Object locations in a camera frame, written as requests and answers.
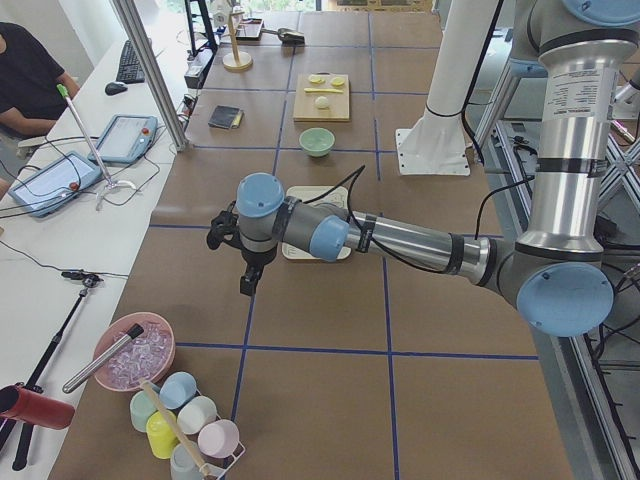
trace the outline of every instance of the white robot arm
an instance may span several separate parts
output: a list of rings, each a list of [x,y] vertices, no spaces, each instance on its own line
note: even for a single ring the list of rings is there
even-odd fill
[[[551,335],[579,335],[605,320],[613,291],[593,227],[617,72],[638,48],[640,2],[521,0],[516,16],[512,56],[539,60],[549,79],[529,227],[515,244],[312,207],[258,173],[238,187],[238,214],[221,212],[207,239],[212,249],[242,251],[243,293],[255,292],[280,241],[328,261],[344,245],[462,275]]]

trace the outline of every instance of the black shirt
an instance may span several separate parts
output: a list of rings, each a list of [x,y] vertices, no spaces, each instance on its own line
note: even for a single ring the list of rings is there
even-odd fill
[[[0,53],[0,113],[12,107],[27,118],[57,120],[67,103],[56,89],[64,69],[27,30],[0,22],[7,49]]]

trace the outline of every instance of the blue joint cap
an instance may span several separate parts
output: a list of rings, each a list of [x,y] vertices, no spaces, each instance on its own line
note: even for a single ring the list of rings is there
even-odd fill
[[[547,70],[538,62],[529,60],[509,59],[509,67],[514,77],[518,78],[546,78]]]
[[[262,218],[275,212],[284,200],[280,181],[268,173],[252,173],[238,185],[236,207],[240,215]]]
[[[624,27],[640,21],[638,0],[562,0],[562,3],[583,22],[601,27]]]
[[[573,337],[606,319],[613,306],[613,289],[593,265],[558,263],[532,275],[520,288],[516,304],[535,328],[557,337]]]
[[[309,245],[309,253],[316,258],[334,262],[347,240],[349,224],[330,215],[316,227]]]

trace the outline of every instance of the white desk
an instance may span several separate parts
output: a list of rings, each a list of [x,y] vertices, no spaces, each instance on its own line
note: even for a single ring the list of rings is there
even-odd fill
[[[165,39],[173,40],[166,33]],[[122,41],[107,52],[95,71],[82,86],[74,100],[87,131],[98,136],[114,114],[130,113],[155,115],[164,122],[146,83],[129,85],[129,90],[112,97],[104,93],[104,86],[115,79]],[[165,77],[174,106],[177,108],[187,93],[183,74],[187,69],[185,47],[167,41],[154,41],[159,50],[157,60]],[[96,197],[80,195],[59,211],[43,218],[20,216],[0,219],[5,233],[0,240],[29,253],[40,262],[61,268],[82,268],[88,271],[128,274],[147,229],[151,211],[156,205],[175,156],[169,134],[161,135],[147,157],[158,167],[141,159],[134,166],[114,176],[144,183],[159,168],[159,173],[130,202],[114,206],[103,202],[96,211]],[[73,116],[67,110],[48,135],[50,139],[80,135]],[[58,143],[62,151],[77,150],[87,154],[88,146],[81,141]],[[43,166],[60,154],[51,147],[41,148],[30,164]],[[119,170],[109,167],[112,173]],[[100,182],[91,191],[99,191]],[[132,194],[130,189],[109,193],[107,198],[121,202]],[[15,206],[6,196],[0,209]],[[19,210],[0,212],[0,217]],[[125,279],[104,276],[104,282],[90,291],[81,303],[62,343],[45,369],[39,385],[48,397],[76,405],[82,388],[71,395],[62,393],[66,383],[88,363],[95,344],[110,323],[117,302],[125,286]],[[0,245],[0,388],[25,381],[31,375],[53,335],[62,326],[82,289],[79,282],[64,279],[59,272],[37,266],[31,260]],[[58,455],[66,429],[61,431],[36,427],[27,468],[14,472],[11,464],[15,456],[21,423],[16,424],[9,441],[0,452],[0,477],[3,479],[46,478]]]

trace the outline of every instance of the red cylinder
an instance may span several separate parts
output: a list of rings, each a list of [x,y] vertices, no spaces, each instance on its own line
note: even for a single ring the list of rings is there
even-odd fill
[[[61,430],[69,426],[75,411],[73,405],[17,385],[0,390],[0,417]]]

